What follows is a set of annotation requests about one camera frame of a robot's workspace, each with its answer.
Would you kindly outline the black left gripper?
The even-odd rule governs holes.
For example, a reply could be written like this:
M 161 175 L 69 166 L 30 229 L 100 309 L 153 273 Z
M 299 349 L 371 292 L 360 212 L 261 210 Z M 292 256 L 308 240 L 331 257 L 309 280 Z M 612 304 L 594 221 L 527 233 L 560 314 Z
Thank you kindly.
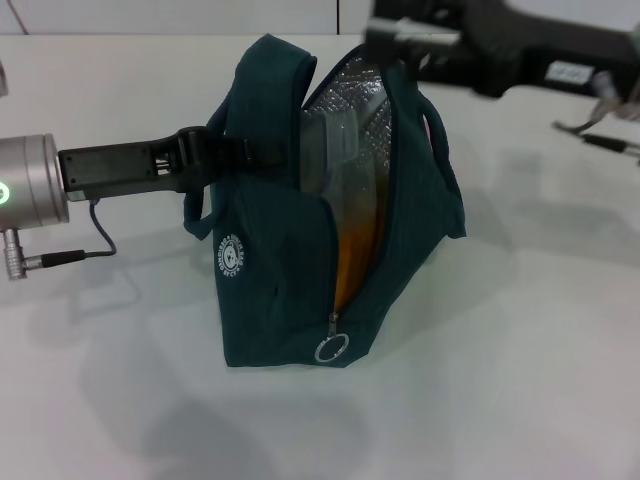
M 280 142 L 216 137 L 198 127 L 156 140 L 60 150 L 64 191 L 71 201 L 158 191 L 201 192 L 210 178 L 199 171 L 202 156 L 213 170 L 262 170 L 286 164 Z

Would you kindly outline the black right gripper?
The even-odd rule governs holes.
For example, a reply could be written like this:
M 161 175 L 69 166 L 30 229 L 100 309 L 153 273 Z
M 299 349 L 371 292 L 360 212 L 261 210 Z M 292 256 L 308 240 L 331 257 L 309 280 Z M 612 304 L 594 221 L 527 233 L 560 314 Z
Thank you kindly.
M 374 14 L 431 15 L 463 7 L 462 40 L 479 60 L 476 93 L 499 98 L 512 87 L 534 86 L 594 97 L 592 76 L 607 72 L 621 97 L 632 96 L 639 50 L 629 32 L 534 16 L 503 1 L 378 0 Z M 453 45 L 461 33 L 409 18 L 371 17 L 367 59 L 386 65 L 422 58 L 432 47 Z

